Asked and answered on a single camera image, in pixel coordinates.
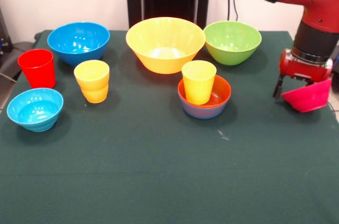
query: pink bowl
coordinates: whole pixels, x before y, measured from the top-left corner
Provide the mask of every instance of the pink bowl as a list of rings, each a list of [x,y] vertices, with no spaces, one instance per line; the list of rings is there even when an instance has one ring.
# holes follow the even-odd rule
[[[301,113],[321,109],[327,105],[332,79],[314,83],[309,86],[295,89],[281,94],[281,97]]]

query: table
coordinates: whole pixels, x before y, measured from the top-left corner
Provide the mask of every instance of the table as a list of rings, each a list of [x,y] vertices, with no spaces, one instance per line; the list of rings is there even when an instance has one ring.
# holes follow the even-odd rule
[[[48,48],[44,31],[37,48]],[[233,89],[212,120],[185,114],[180,73],[143,67],[112,31],[110,90],[82,96],[55,58],[64,109],[29,132],[0,115],[0,223],[339,223],[339,125],[329,107],[301,114],[272,92],[287,32],[262,32],[239,66],[217,64]],[[286,89],[298,86],[286,80]],[[20,76],[10,100],[29,89]]]

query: yellow bowl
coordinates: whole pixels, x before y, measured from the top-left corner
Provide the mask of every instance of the yellow bowl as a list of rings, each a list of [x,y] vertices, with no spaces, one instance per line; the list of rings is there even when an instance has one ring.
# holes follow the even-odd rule
[[[175,17],[155,17],[132,26],[127,45],[142,64],[159,74],[181,71],[205,43],[205,34],[196,24]]]

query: bowl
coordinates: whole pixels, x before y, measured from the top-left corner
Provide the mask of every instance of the bowl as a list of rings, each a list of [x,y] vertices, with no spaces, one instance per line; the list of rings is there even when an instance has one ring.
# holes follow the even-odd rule
[[[75,67],[83,61],[99,60],[109,39],[109,30],[102,25],[78,22],[55,29],[48,35],[47,42],[62,61]]]
[[[8,117],[27,130],[50,129],[63,108],[63,96],[50,88],[35,88],[17,95],[7,107]]]
[[[327,105],[332,79],[304,86],[286,93],[281,97],[295,110],[301,113],[321,109]]]
[[[155,73],[173,74],[195,57],[205,43],[196,24],[175,17],[155,17],[132,26],[127,45],[142,64]]]
[[[212,119],[220,115],[231,96],[231,86],[222,77],[216,75],[210,100],[204,105],[195,105],[187,101],[184,82],[178,84],[178,95],[183,110],[190,116],[197,119]]]
[[[238,65],[249,58],[261,43],[261,34],[250,25],[219,21],[204,29],[206,47],[224,65]]]

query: plastic cup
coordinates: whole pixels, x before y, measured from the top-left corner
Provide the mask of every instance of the plastic cup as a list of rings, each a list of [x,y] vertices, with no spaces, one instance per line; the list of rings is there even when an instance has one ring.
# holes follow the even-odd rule
[[[32,88],[53,88],[56,84],[53,53],[46,49],[32,49],[19,56],[20,66]]]
[[[182,67],[186,99],[203,105],[210,99],[217,68],[208,61],[195,60]]]
[[[100,103],[106,100],[110,67],[99,60],[84,61],[74,69],[74,76],[88,102]]]

